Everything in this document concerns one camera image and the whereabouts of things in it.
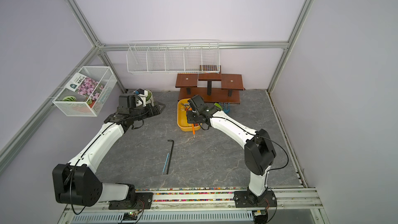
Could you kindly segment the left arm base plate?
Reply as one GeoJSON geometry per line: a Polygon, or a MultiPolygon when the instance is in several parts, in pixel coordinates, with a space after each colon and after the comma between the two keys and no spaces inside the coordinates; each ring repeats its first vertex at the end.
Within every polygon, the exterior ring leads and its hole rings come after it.
{"type": "Polygon", "coordinates": [[[125,200],[110,201],[109,210],[123,209],[150,209],[153,200],[152,192],[135,192],[131,193],[125,200]]]}

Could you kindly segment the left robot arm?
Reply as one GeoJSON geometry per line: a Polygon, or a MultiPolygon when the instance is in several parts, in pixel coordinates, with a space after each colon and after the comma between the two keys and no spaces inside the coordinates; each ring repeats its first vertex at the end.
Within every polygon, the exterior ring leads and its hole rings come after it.
{"type": "Polygon", "coordinates": [[[119,106],[109,115],[89,144],[66,164],[52,171],[55,198],[58,203],[91,207],[99,202],[128,202],[135,205],[137,196],[131,184],[101,182],[96,172],[112,146],[134,128],[134,122],[161,114],[166,105],[152,102],[146,106],[119,106]]]}

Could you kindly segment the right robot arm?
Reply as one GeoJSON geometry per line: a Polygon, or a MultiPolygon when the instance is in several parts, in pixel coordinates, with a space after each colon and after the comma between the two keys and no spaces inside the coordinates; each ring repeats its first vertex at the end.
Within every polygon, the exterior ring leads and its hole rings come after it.
{"type": "Polygon", "coordinates": [[[283,169],[289,164],[286,150],[273,141],[267,131],[255,130],[239,123],[228,116],[218,104],[206,104],[200,95],[189,99],[188,104],[188,123],[198,124],[200,127],[205,124],[208,128],[217,129],[240,145],[244,150],[245,165],[250,171],[248,194],[256,200],[264,198],[268,191],[269,172],[283,169]],[[275,145],[287,157],[287,162],[279,168],[272,167],[277,156],[275,145]]]}

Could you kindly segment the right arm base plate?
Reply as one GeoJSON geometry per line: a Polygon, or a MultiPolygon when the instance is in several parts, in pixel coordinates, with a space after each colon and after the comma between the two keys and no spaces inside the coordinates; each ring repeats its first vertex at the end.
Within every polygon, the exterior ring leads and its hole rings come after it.
{"type": "Polygon", "coordinates": [[[269,208],[277,206],[277,198],[271,189],[266,189],[261,196],[256,196],[250,190],[235,191],[233,201],[237,208],[269,208]]]}

